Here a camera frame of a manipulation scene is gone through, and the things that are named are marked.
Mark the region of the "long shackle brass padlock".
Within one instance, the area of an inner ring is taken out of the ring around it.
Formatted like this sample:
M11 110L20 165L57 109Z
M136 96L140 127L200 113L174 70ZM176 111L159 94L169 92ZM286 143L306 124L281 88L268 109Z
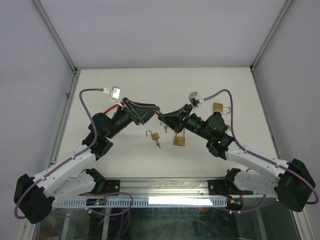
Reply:
M173 138L173 145L177 147L184 147L186 145L185 129L181 132L182 136L175 133Z

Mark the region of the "small brass padlock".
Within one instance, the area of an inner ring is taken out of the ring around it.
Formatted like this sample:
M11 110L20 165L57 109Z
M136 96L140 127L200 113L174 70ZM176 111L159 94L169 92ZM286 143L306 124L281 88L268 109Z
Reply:
M153 133L151 130L147 130L145 134L146 136L150 135L153 141L158 141L160 139L160 135L157 132Z

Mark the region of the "wide brass padlock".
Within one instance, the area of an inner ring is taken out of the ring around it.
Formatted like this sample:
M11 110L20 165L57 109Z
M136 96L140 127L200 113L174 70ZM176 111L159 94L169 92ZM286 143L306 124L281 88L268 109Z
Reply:
M229 105L225 105L222 103L214 102L213 103L213 113L221 113L221 114L230 114L231 107Z

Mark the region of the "red cable lock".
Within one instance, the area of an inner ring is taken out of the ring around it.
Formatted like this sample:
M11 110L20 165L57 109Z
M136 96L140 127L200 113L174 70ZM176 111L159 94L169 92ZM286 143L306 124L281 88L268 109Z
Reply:
M109 107L107 110L104 111L104 114L106 115L106 114L109 113L111 110L117 110L117 107L118 107L118 106L119 106L118 104L115 104L115 105ZM157 116L157 117L158 117L159 115L160 115L160 110L159 110L159 112L157 112L154 116Z

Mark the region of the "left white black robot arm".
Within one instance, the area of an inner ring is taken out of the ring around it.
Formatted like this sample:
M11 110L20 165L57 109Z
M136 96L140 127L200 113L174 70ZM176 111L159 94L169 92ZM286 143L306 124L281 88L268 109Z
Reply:
M96 113L90 118L89 134L69 157L40 173L24 174L17 180L13 197L15 217L36 224L70 198L83 193L102 193L105 178L94 168L87 170L84 178L70 178L103 157L113 146L110 139L130 123L144 125L159 110L155 104L133 102L125 97L113 117Z

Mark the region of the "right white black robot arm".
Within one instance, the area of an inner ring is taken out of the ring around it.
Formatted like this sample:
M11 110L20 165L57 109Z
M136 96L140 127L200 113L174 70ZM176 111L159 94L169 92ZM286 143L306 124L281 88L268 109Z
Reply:
M207 141L206 148L217 158L238 163L252 172L232 168L223 179L223 187L230 194L252 191L276 198L288 209L301 212L309 204L316 184L306 165L260 155L245 148L235 137L227 134L227 125L220 112L202 120L186 104L179 110L159 114L158 119L175 133L188 130Z

